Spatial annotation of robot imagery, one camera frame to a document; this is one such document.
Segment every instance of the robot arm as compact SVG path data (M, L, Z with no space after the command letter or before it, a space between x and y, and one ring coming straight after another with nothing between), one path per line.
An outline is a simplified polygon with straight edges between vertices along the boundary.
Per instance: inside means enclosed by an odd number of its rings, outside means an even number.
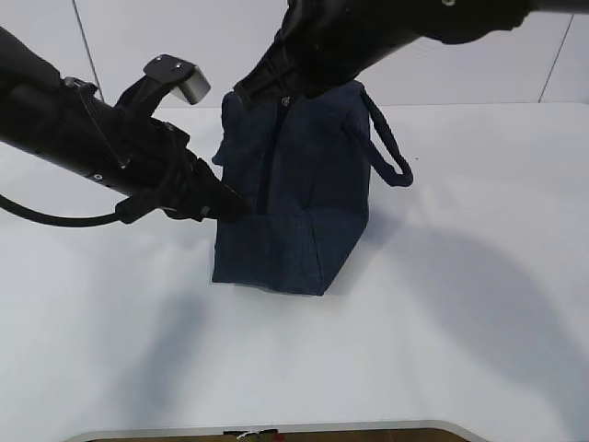
M0 28L0 141L130 197L115 214L91 219L37 214L4 197L0 206L61 227L131 224L157 208L197 221L233 221L245 214L245 202L186 148L190 137L152 118L168 93L190 104L203 99L210 86L200 70L161 55L144 73L111 107L94 97L94 85L61 79L51 64Z
M589 14L589 0L290 0L274 44L236 93L249 106L313 97L419 37L468 43L519 27L532 11Z

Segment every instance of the navy blue tote bag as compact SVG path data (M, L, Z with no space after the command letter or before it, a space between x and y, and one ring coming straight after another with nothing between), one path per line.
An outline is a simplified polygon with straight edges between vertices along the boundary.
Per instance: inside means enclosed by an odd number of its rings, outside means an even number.
M366 228L371 168L390 186L413 183L387 121L356 81L253 110L232 92L222 119L214 163L251 214L218 224L213 281L323 295ZM370 119L399 172L370 140Z

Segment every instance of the white tabletop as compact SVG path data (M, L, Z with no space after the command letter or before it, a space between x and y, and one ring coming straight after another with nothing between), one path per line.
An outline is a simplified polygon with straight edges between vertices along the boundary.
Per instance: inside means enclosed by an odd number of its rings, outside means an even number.
M589 108L387 108L415 169L322 298L212 285L214 222L0 214L0 440L439 426L589 440ZM219 110L167 109L210 159ZM55 214L115 193L9 147L0 190Z

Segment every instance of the black cable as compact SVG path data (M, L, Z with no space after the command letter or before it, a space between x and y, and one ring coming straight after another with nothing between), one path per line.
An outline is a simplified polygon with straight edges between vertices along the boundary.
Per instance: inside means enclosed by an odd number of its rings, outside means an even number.
M0 195L0 208L6 210L12 215L27 219L28 221L52 227L98 227L116 223L120 220L117 214L96 216L92 218L63 218L60 216L45 215L10 201L2 195Z

